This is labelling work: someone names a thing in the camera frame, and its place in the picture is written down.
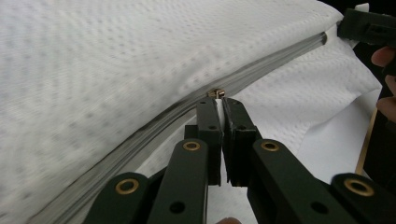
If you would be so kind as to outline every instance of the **zipper teeth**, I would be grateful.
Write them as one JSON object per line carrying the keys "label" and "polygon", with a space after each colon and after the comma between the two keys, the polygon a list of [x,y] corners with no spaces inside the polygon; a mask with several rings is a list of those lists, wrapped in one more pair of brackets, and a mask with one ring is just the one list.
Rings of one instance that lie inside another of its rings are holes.
{"label": "zipper teeth", "polygon": [[29,223],[65,223],[94,197],[106,182],[126,163],[139,153],[152,139],[175,120],[194,109],[196,103],[215,88],[224,89],[227,95],[235,95],[249,84],[265,76],[279,66],[308,51],[324,45],[326,34],[311,36],[301,42],[282,49],[272,55],[250,63],[227,77],[218,79],[171,105],[149,124],[121,143],[91,170],[79,177],[57,198],[47,204],[39,213],[31,217]]}

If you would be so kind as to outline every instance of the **gold grommet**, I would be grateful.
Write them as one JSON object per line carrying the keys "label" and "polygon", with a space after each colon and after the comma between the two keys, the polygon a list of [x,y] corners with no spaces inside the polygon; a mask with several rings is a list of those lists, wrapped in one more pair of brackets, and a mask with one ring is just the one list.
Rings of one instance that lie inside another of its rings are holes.
{"label": "gold grommet", "polygon": [[185,144],[183,144],[183,148],[189,151],[197,150],[200,147],[201,145],[199,145],[199,143],[197,142],[186,142]]}
{"label": "gold grommet", "polygon": [[279,146],[274,142],[262,142],[262,148],[268,151],[278,151]]}
{"label": "gold grommet", "polygon": [[360,196],[370,197],[374,195],[373,188],[359,179],[348,178],[344,181],[344,185],[347,189],[356,194],[359,194]]}
{"label": "gold grommet", "polygon": [[[126,183],[132,183],[133,185],[132,185],[132,187],[129,188],[129,189],[122,189],[122,185],[124,185],[124,184],[126,184]],[[124,179],[124,180],[121,180],[121,181],[117,184],[117,186],[116,186],[116,192],[117,192],[118,194],[125,195],[125,194],[130,194],[130,193],[135,192],[135,191],[137,190],[137,188],[139,188],[139,182],[138,182],[137,180],[135,180],[135,179]]]}

